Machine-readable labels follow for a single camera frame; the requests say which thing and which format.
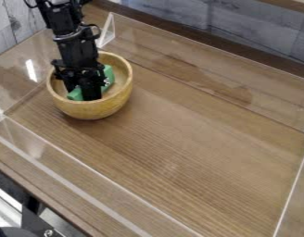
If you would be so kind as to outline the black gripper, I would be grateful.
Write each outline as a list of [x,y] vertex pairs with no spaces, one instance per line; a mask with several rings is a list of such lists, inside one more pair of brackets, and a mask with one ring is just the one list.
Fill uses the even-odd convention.
[[103,66],[97,61],[94,42],[97,38],[98,34],[91,31],[55,31],[52,36],[59,53],[59,59],[51,60],[55,77],[62,80],[67,92],[78,83],[85,101],[102,97],[101,81],[105,79],[105,74]]

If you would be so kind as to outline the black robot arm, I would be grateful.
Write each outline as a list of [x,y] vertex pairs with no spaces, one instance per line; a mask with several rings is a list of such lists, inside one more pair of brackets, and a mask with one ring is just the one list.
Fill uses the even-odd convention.
[[34,5],[23,0],[27,8],[36,8],[46,28],[52,32],[52,42],[59,58],[50,61],[54,76],[63,82],[70,93],[75,87],[85,101],[102,98],[105,86],[105,66],[98,62],[95,40],[101,30],[95,24],[82,21],[82,4],[78,0],[34,0]]

